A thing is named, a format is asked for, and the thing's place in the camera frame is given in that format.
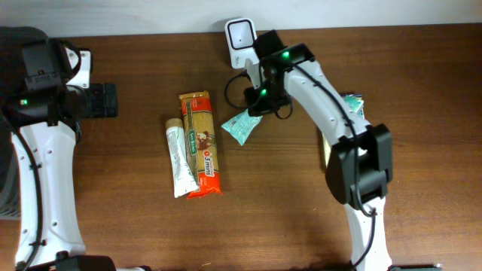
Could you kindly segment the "green plastic pouch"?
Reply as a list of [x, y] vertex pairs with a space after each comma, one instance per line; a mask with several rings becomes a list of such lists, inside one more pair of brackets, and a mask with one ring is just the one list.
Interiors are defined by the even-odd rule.
[[248, 111], [245, 110], [239, 113], [235, 117], [232, 117], [226, 123], [223, 123], [221, 127], [230, 133], [238, 143], [243, 146], [252, 130], [261, 122], [262, 116], [252, 117]]

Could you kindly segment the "yellow white snack bag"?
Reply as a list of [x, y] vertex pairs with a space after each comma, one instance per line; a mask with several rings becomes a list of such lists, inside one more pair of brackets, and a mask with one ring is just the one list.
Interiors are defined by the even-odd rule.
[[[342, 94], [341, 97], [343, 99], [343, 96], [345, 95], [361, 95], [362, 94]], [[322, 134], [322, 139], [323, 139], [323, 150], [324, 150], [324, 159], [325, 159], [325, 168], [328, 168], [328, 161], [329, 157], [331, 155], [331, 146], [328, 143], [328, 140], [326, 139], [325, 135]]]

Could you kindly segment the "orange spaghetti packet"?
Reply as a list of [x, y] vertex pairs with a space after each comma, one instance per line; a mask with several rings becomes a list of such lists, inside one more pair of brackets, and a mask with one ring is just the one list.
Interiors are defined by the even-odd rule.
[[185, 131], [186, 156], [198, 188], [188, 199], [211, 193], [221, 193], [221, 176], [213, 120], [212, 103], [208, 91], [179, 96]]

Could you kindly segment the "small green tissue pack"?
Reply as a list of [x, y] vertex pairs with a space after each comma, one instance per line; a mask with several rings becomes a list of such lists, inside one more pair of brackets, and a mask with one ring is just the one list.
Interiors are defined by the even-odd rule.
[[343, 100], [348, 104], [348, 106], [360, 117], [365, 117], [364, 114], [364, 104], [361, 95], [345, 95]]

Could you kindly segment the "white tube with tan cap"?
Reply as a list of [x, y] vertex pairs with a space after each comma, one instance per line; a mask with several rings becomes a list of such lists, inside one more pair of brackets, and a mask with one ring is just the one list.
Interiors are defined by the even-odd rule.
[[166, 139], [172, 165], [174, 197], [179, 198], [199, 188], [186, 157], [185, 131], [181, 119], [166, 121]]

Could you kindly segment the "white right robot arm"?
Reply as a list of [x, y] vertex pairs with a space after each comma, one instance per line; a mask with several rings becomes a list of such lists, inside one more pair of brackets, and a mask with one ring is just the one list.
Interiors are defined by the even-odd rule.
[[249, 115], [278, 114], [293, 101], [303, 107], [331, 149], [325, 180], [346, 212], [352, 269], [388, 270], [383, 211], [392, 180], [391, 132], [348, 106], [305, 44], [287, 47], [272, 30], [259, 35], [252, 48], [258, 63], [245, 65], [252, 82], [245, 91]]

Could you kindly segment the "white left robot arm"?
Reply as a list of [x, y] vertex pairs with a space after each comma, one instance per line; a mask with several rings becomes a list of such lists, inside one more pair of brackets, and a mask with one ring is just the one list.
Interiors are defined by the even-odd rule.
[[114, 270], [88, 255], [75, 208], [73, 154], [80, 122], [118, 115], [114, 84], [90, 83], [90, 51], [45, 38], [22, 46], [27, 76], [1, 114], [11, 128], [20, 176], [17, 270]]

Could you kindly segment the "white barcode scanner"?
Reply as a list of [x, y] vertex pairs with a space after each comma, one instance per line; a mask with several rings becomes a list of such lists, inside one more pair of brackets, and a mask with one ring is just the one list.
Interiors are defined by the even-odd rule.
[[249, 18], [228, 20], [224, 25], [227, 45], [230, 53], [230, 64], [234, 69], [243, 69], [246, 60], [258, 64], [259, 59], [254, 49], [257, 39], [255, 24]]

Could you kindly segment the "dark grey plastic basket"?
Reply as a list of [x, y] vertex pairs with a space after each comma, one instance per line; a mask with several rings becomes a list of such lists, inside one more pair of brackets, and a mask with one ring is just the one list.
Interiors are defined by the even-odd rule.
[[[18, 92], [22, 84], [24, 64], [21, 41], [13, 28], [1, 27], [1, 108], [9, 96]], [[11, 128], [1, 114], [1, 219], [18, 220], [20, 200], [18, 195], [17, 162], [11, 143]]]

